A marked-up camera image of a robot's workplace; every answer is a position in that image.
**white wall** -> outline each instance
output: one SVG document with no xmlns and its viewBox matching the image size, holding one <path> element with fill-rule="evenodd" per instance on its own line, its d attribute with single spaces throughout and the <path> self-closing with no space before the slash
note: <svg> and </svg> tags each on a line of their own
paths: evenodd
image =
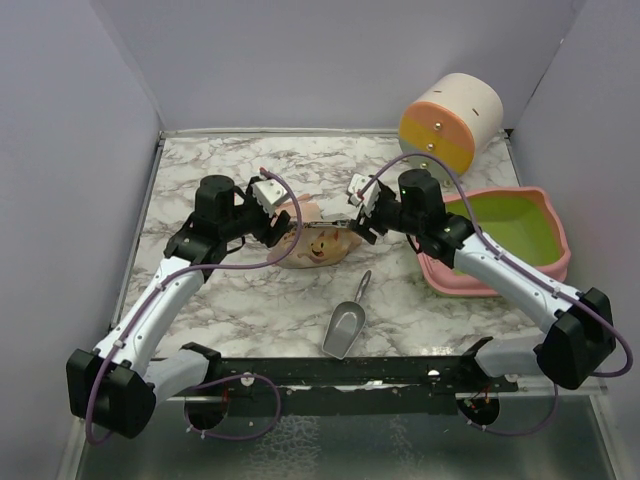
<svg viewBox="0 0 640 480">
<path fill-rule="evenodd" d="M 113 311 L 160 128 L 87 0 L 2 2 L 0 478 L 54 478 L 65 363 Z"/>
<path fill-rule="evenodd" d="M 447 73 L 513 127 L 584 0 L 94 0 L 168 129 L 395 127 Z"/>
<path fill-rule="evenodd" d="M 552 197 L 574 253 L 570 280 L 611 298 L 640 352 L 640 3 L 589 0 L 514 132 L 519 174 Z M 620 352 L 610 369 L 622 364 Z M 608 382 L 640 445 L 640 365 Z M 640 472 L 640 456 L 635 455 Z"/>
</svg>

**metal scoop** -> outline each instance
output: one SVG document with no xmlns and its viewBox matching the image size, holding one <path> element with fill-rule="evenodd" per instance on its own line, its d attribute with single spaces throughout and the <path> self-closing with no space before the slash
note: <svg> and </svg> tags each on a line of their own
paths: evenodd
<svg viewBox="0 0 640 480">
<path fill-rule="evenodd" d="M 367 270 L 360 281 L 353 302 L 342 302 L 331 315 L 322 351 L 342 360 L 360 335 L 366 320 L 364 309 L 358 304 L 369 285 L 371 270 Z"/>
</svg>

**metal edge trim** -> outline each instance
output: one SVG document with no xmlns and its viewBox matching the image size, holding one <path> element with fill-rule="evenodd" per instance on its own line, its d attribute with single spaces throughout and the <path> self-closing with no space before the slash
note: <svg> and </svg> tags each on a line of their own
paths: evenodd
<svg viewBox="0 0 640 480">
<path fill-rule="evenodd" d="M 79 418 L 73 419 L 71 431 L 62 454 L 56 480 L 70 480 L 77 478 L 80 470 L 80 460 L 84 448 L 84 422 Z"/>
<path fill-rule="evenodd" d="M 591 406 L 598 430 L 616 480 L 635 480 L 638 472 L 631 461 L 629 450 L 616 426 L 613 407 L 606 395 L 592 395 Z"/>
<path fill-rule="evenodd" d="M 339 135 L 380 135 L 396 136 L 397 128 L 267 128 L 267 127 L 240 127 L 240 128 L 194 128 L 189 130 L 165 130 L 161 134 L 162 139 L 180 137 L 199 137 L 215 135 L 247 135 L 264 134 L 270 135 L 290 135 L 305 134 L 309 136 L 339 136 Z"/>
<path fill-rule="evenodd" d="M 144 228 L 144 222 L 147 218 L 147 210 L 149 209 L 149 204 L 151 203 L 151 194 L 153 193 L 153 186 L 156 181 L 156 176 L 158 174 L 158 168 L 160 166 L 160 159 L 162 158 L 162 152 L 164 150 L 164 139 L 162 137 L 162 132 L 159 134 L 158 142 L 156 144 L 156 149 L 153 156 L 153 162 L 151 165 L 151 172 L 149 173 L 149 181 L 147 183 L 147 189 L 144 192 L 144 198 L 142 200 L 142 205 L 140 207 L 140 214 L 138 215 L 138 221 L 136 223 L 136 228 L 133 235 L 133 243 L 131 244 L 131 249 L 129 250 L 129 257 L 127 258 L 127 265 L 125 268 L 125 274 L 122 278 L 122 283 L 120 284 L 120 291 L 118 293 L 118 299 L 116 301 L 116 308 L 113 313 L 113 317 L 111 319 L 110 327 L 115 327 L 122 315 L 122 309 L 124 308 L 124 302 L 127 297 L 127 289 L 129 287 L 129 281 L 131 280 L 131 274 L 133 273 L 133 265 L 136 260 L 136 255 L 138 253 L 138 245 L 140 243 L 140 237 L 142 235 L 142 229 Z"/>
</svg>

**purple cable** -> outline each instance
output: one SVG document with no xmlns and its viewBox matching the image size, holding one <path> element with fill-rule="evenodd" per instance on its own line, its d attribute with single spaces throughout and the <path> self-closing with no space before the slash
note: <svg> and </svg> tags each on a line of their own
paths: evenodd
<svg viewBox="0 0 640 480">
<path fill-rule="evenodd" d="M 440 160 L 437 157 L 434 157 L 433 155 L 430 155 L 428 153 L 405 153 L 403 155 L 400 155 L 400 156 L 394 158 L 389 163 L 387 163 L 384 167 L 382 167 L 380 169 L 380 171 L 378 171 L 378 173 L 376 173 L 373 177 L 371 177 L 371 179 L 362 188 L 362 190 L 360 190 L 358 192 L 358 194 L 362 195 L 364 192 L 366 192 L 367 189 L 371 185 L 373 185 L 373 183 L 376 180 L 378 180 L 378 178 L 380 178 L 380 176 L 384 172 L 386 172 L 389 168 L 391 168 L 393 165 L 395 165 L 396 163 L 400 162 L 401 160 L 404 160 L 405 158 L 411 157 L 411 156 L 428 158 L 428 159 L 433 160 L 434 162 L 436 162 L 442 168 L 444 168 L 444 170 L 447 172 L 449 177 L 451 177 L 451 180 L 455 184 L 456 189 L 458 190 L 458 193 L 460 194 L 460 198 L 462 199 L 462 202 L 464 203 L 464 206 L 467 209 L 467 212 L 469 213 L 469 220 L 471 220 L 471 223 L 473 224 L 473 229 L 475 230 L 476 234 L 478 235 L 478 237 L 480 238 L 480 240 L 482 241 L 484 246 L 487 247 L 487 249 L 490 252 L 492 252 L 494 255 L 500 257 L 500 253 L 501 253 L 500 250 L 498 250 L 495 246 L 493 246 L 493 244 L 491 244 L 491 242 L 489 240 L 487 240 L 487 238 L 484 236 L 484 233 L 482 232 L 482 229 L 480 228 L 480 225 L 478 224 L 478 220 L 476 218 L 476 215 L 473 212 L 473 209 L 471 208 L 471 204 L 469 203 L 469 199 L 465 195 L 465 193 L 464 193 L 464 191 L 462 189 L 462 185 L 460 184 L 460 181 L 458 180 L 458 176 L 442 160 Z M 535 283 L 539 287 L 541 287 L 544 290 L 548 291 L 549 293 L 552 293 L 552 294 L 558 296 L 559 298 L 571 303 L 572 305 L 578 307 L 579 309 L 581 309 L 582 311 L 587 313 L 594 320 L 596 320 L 600 325 L 602 325 L 602 327 L 605 330 L 607 330 L 611 335 L 613 335 L 616 338 L 616 340 L 618 340 L 618 342 L 620 342 L 620 345 L 622 345 L 622 348 L 623 348 L 623 350 L 624 350 L 624 352 L 625 352 L 625 354 L 627 356 L 627 361 L 626 361 L 625 365 L 620 370 L 616 370 L 614 372 L 594 372 L 592 374 L 592 376 L 594 376 L 594 377 L 604 377 L 604 378 L 620 377 L 620 376 L 624 375 L 625 373 L 629 372 L 629 370 L 631 370 L 631 367 L 633 366 L 633 352 L 631 351 L 631 346 L 629 345 L 627 340 L 622 336 L 622 334 L 620 332 L 618 332 L 618 330 L 616 330 L 611 324 L 609 324 L 609 322 L 607 322 L 604 318 L 602 318 L 602 316 L 600 316 L 598 313 L 596 313 L 593 309 L 589 308 L 587 305 L 584 305 L 583 303 L 580 303 L 580 301 L 578 299 L 573 298 L 573 297 L 571 297 L 570 295 L 567 295 L 564 292 L 560 292 L 560 291 L 556 292 L 551 285 L 548 285 L 545 282 L 543 282 L 542 280 L 538 279 L 535 275 L 533 275 L 532 273 L 530 273 L 527 270 L 525 270 L 524 268 L 522 268 L 520 265 L 518 265 L 516 262 L 511 260 L 509 257 L 502 256 L 501 259 L 502 259 L 502 261 L 504 263 L 506 263 L 511 268 L 513 268 L 516 272 L 520 273 L 521 275 L 526 277 L 528 280 L 531 280 L 533 283 Z"/>
<path fill-rule="evenodd" d="M 479 425 L 477 423 L 474 423 L 473 421 L 467 419 L 467 425 L 469 425 L 470 427 L 473 427 L 477 430 L 481 430 L 483 432 L 486 433 L 492 433 L 493 435 L 499 435 L 501 437 L 524 437 L 527 435 L 533 435 L 534 433 L 538 433 L 540 430 L 548 427 L 551 422 L 553 422 L 556 413 L 558 411 L 558 403 L 559 403 L 559 398 L 560 398 L 560 393 L 558 392 L 558 385 L 556 385 L 555 383 L 553 384 L 553 406 L 551 407 L 551 411 L 549 412 L 549 414 L 547 415 L 547 418 L 545 418 L 543 421 L 541 421 L 539 424 L 537 424 L 534 427 L 531 427 L 528 430 L 520 430 L 520 431 L 513 431 L 513 432 L 509 432 L 509 431 L 505 431 L 505 430 L 497 430 L 495 428 L 491 428 L 491 427 L 487 427 L 486 425 Z"/>
<path fill-rule="evenodd" d="M 285 191 L 291 198 L 291 202 L 293 203 L 293 208 L 296 211 L 296 234 L 293 237 L 293 241 L 291 245 L 289 245 L 289 247 L 284 251 L 282 255 L 280 255 L 280 257 L 271 261 L 249 264 L 249 265 L 218 265 L 218 264 L 192 265 L 190 267 L 186 267 L 186 268 L 183 268 L 182 270 L 178 270 L 177 272 L 174 272 L 159 284 L 159 288 L 155 288 L 151 292 L 151 294 L 147 298 L 145 298 L 145 300 L 142 302 L 142 305 L 140 305 L 140 308 L 134 313 L 133 318 L 131 319 L 127 327 L 122 331 L 122 334 L 118 337 L 118 340 L 120 342 L 124 343 L 125 339 L 133 331 L 136 324 L 140 320 L 140 317 L 142 316 L 142 314 L 147 310 L 147 308 L 149 308 L 149 305 L 151 305 L 151 303 L 155 300 L 158 294 L 161 291 L 163 291 L 172 281 L 174 281 L 176 278 L 180 277 L 181 275 L 184 275 L 185 273 L 197 271 L 197 270 L 256 270 L 258 268 L 264 268 L 264 267 L 269 267 L 271 265 L 275 265 L 281 260 L 284 260 L 293 251 L 293 249 L 296 247 L 296 244 L 300 240 L 300 236 L 302 235 L 303 224 L 302 224 L 302 211 L 300 210 L 300 203 L 298 202 L 298 199 L 296 198 L 295 193 L 293 193 L 293 190 L 291 189 L 291 187 L 289 187 L 287 182 L 285 182 L 282 178 L 280 178 L 278 175 L 274 173 L 271 173 L 265 170 L 264 168 L 260 169 L 260 173 L 264 175 L 266 178 L 273 179 L 276 182 L 278 182 L 280 185 L 282 185 L 282 187 L 285 189 Z M 114 345 L 114 347 L 109 351 L 104 361 L 102 362 L 102 365 L 100 365 L 100 368 L 98 369 L 98 374 L 96 375 L 96 378 L 93 381 L 93 385 L 91 386 L 91 392 L 89 393 L 89 401 L 87 402 L 87 413 L 85 416 L 86 421 L 84 426 L 85 435 L 87 437 L 87 443 L 89 443 L 90 445 L 100 445 L 104 443 L 111 436 L 111 433 L 112 433 L 112 432 L 107 432 L 107 434 L 102 438 L 96 438 L 93 435 L 93 412 L 95 409 L 96 399 L 98 397 L 98 390 L 100 388 L 100 383 L 102 382 L 102 378 L 107 372 L 107 368 L 109 368 L 109 364 L 113 360 L 113 357 L 115 357 L 118 350 L 119 348 Z"/>
<path fill-rule="evenodd" d="M 575 299 L 575 298 L 573 298 L 573 297 L 571 297 L 571 296 L 569 296 L 569 295 L 567 295 L 567 294 L 565 294 L 563 292 L 557 292 L 556 293 L 556 291 L 554 290 L 553 287 L 551 287 L 550 285 L 547 285 L 545 282 L 539 280 L 535 275 L 529 273 L 527 270 L 522 268 L 516 262 L 511 260 L 509 257 L 505 257 L 505 256 L 500 255 L 501 252 L 495 246 L 493 246 L 491 244 L 491 242 L 489 240 L 487 240 L 487 238 L 484 236 L 484 233 L 482 232 L 482 229 L 480 228 L 480 225 L 479 225 L 478 220 L 477 220 L 477 218 L 475 216 L 475 213 L 473 212 L 473 209 L 471 208 L 471 203 L 469 202 L 469 199 L 467 198 L 466 194 L 464 193 L 464 190 L 462 189 L 462 185 L 460 184 L 460 181 L 458 180 L 457 174 L 455 172 L 453 172 L 453 170 L 451 170 L 439 158 L 437 158 L 437 157 L 435 157 L 433 155 L 430 155 L 428 153 L 418 153 L 418 152 L 416 152 L 416 153 L 405 153 L 403 155 L 399 155 L 398 157 L 396 157 L 393 160 L 389 161 L 384 167 L 382 167 L 378 171 L 378 173 L 376 173 L 373 177 L 371 177 L 371 179 L 367 182 L 367 184 L 358 192 L 358 196 L 361 197 L 362 194 L 364 192 L 366 192 L 367 189 L 369 187 L 371 187 L 371 185 L 373 185 L 374 182 L 376 182 L 382 176 L 382 174 L 384 174 L 387 170 L 389 170 L 393 165 L 395 165 L 396 163 L 404 160 L 405 158 L 412 157 L 412 156 L 424 157 L 424 158 L 428 158 L 430 160 L 433 160 L 434 162 L 436 162 L 438 165 L 440 165 L 447 172 L 447 175 L 449 175 L 449 177 L 453 181 L 454 185 L 456 186 L 456 189 L 458 190 L 458 193 L 460 194 L 460 198 L 462 199 L 462 202 L 464 203 L 464 206 L 467 209 L 467 212 L 469 213 L 469 220 L 471 220 L 471 223 L 473 224 L 474 231 L 476 232 L 476 234 L 478 235 L 478 237 L 480 238 L 482 243 L 485 245 L 487 250 L 489 250 L 494 255 L 498 256 L 499 258 L 501 258 L 501 260 L 503 262 L 505 262 L 507 265 L 509 265 L 511 268 L 513 268 L 515 271 L 517 271 L 521 275 L 525 276 L 527 279 L 531 280 L 533 283 L 535 283 L 539 287 L 542 287 L 543 289 L 547 290 L 548 292 L 557 295 L 558 297 L 562 298 L 563 300 L 569 302 L 571 305 L 575 305 L 576 307 L 580 308 L 582 311 L 586 312 L 593 319 L 595 319 L 600 325 L 602 325 L 602 327 L 605 330 L 607 330 L 609 333 L 611 333 L 616 338 L 616 340 L 618 340 L 618 342 L 620 342 L 620 345 L 622 345 L 622 348 L 623 348 L 623 350 L 624 350 L 624 352 L 625 352 L 625 354 L 627 356 L 627 361 L 626 361 L 625 365 L 620 370 L 616 370 L 614 372 L 594 372 L 592 374 L 592 376 L 594 376 L 594 377 L 605 377 L 605 378 L 620 377 L 620 376 L 624 375 L 625 373 L 629 372 L 629 370 L 631 370 L 631 367 L 633 366 L 633 352 L 631 351 L 631 346 L 626 341 L 626 339 L 622 336 L 622 334 L 620 332 L 618 332 L 618 330 L 616 330 L 612 325 L 610 325 L 609 322 L 607 322 L 604 318 L 602 318 L 602 316 L 600 316 L 593 309 L 591 309 L 588 306 L 580 303 L 578 301 L 578 299 Z M 504 431 L 501 431 L 501 430 L 494 430 L 494 429 L 489 428 L 489 427 L 482 427 L 481 425 L 478 425 L 478 424 L 473 423 L 473 422 L 471 422 L 470 425 L 472 427 L 474 427 L 474 428 L 483 430 L 485 432 L 489 432 L 489 433 L 493 433 L 493 434 L 501 435 L 501 436 L 506 436 L 506 437 L 519 437 L 519 436 L 531 435 L 531 434 L 537 433 L 540 430 L 542 430 L 543 428 L 547 427 L 553 421 L 553 419 L 554 419 L 554 417 L 556 415 L 556 411 L 558 409 L 558 396 L 559 396 L 558 386 L 556 384 L 553 385 L 553 390 L 554 390 L 554 401 L 553 401 L 553 407 L 552 407 L 551 412 L 549 412 L 549 415 L 547 415 L 547 418 L 545 418 L 542 422 L 540 422 L 535 427 L 530 428 L 529 430 L 514 431 L 514 432 L 504 432 Z"/>
<path fill-rule="evenodd" d="M 259 432 L 252 433 L 251 435 L 242 435 L 242 436 L 223 435 L 221 433 L 209 432 L 208 430 L 198 430 L 193 425 L 191 425 L 191 421 L 189 420 L 189 416 L 187 415 L 187 411 L 186 411 L 186 408 L 185 408 L 184 418 L 187 421 L 187 423 L 189 424 L 189 429 L 187 430 L 187 432 L 190 431 L 190 430 L 193 430 L 194 432 L 198 432 L 200 435 L 204 435 L 204 436 L 211 437 L 211 438 L 218 438 L 220 440 L 230 440 L 230 441 L 233 441 L 233 442 L 243 442 L 243 441 L 246 441 L 246 440 L 255 440 L 256 438 L 260 438 L 261 436 L 265 435 L 266 433 L 269 433 L 273 429 L 273 427 L 276 426 L 276 424 L 278 423 L 278 420 L 280 419 L 280 412 L 282 411 L 282 399 L 280 398 L 280 392 L 278 392 L 278 387 L 276 386 L 276 384 L 273 383 L 267 377 L 263 377 L 262 375 L 258 375 L 256 373 L 244 373 L 244 374 L 240 374 L 240 375 L 232 375 L 230 377 L 224 377 L 224 378 L 221 378 L 219 380 L 215 380 L 213 382 L 208 382 L 208 383 L 203 383 L 201 385 L 197 385 L 197 386 L 193 387 L 192 390 L 202 390 L 203 388 L 215 387 L 216 385 L 221 385 L 223 383 L 231 382 L 233 380 L 240 380 L 242 378 L 255 378 L 256 380 L 261 380 L 264 383 L 266 383 L 267 385 L 269 385 L 269 387 L 271 387 L 271 390 L 273 390 L 273 393 L 275 394 L 275 397 L 276 397 L 276 413 L 273 415 L 273 418 L 271 419 L 271 421 L 269 422 L 269 424 L 266 427 L 264 427 Z"/>
</svg>

